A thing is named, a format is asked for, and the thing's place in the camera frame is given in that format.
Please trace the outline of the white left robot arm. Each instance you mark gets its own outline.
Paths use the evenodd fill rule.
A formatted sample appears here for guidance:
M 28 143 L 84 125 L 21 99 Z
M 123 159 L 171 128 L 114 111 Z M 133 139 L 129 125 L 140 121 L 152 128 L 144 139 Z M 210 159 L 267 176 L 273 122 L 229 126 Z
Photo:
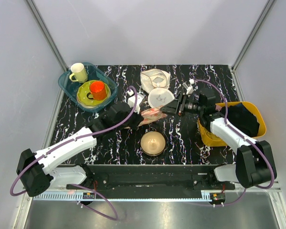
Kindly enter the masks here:
M 117 102 L 104 114 L 92 119 L 88 125 L 59 143 L 36 152 L 29 148 L 22 151 L 16 169 L 18 176 L 10 188 L 10 194 L 18 196 L 18 193 L 14 192 L 18 181 L 21 181 L 24 187 L 20 194 L 27 193 L 29 197 L 43 193 L 55 182 L 62 185 L 71 184 L 74 178 L 68 172 L 55 173 L 55 169 L 78 153 L 95 147 L 97 140 L 103 135 L 126 127 L 136 128 L 143 121 L 137 112 L 139 107 L 138 100 L 130 103 Z

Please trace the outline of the pink floral mesh laundry bag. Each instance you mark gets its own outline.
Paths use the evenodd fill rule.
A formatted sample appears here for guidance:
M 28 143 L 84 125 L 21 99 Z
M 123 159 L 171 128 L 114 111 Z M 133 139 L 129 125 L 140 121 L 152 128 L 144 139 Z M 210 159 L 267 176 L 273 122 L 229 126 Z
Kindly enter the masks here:
M 138 124 L 138 127 L 155 122 L 159 119 L 166 118 L 167 114 L 161 111 L 162 106 L 153 107 L 141 112 L 143 120 Z

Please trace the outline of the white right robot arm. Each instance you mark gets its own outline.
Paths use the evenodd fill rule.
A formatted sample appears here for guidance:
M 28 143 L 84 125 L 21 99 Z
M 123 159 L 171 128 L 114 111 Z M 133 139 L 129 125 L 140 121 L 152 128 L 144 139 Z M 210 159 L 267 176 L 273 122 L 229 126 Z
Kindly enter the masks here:
M 210 188 L 218 189 L 226 181 L 239 183 L 244 188 L 272 187 L 277 173 L 271 145 L 244 134 L 217 111 L 212 89 L 202 89 L 198 100 L 179 93 L 160 110 L 167 115 L 197 114 L 199 123 L 236 153 L 235 164 L 217 166 L 214 173 L 207 177 Z

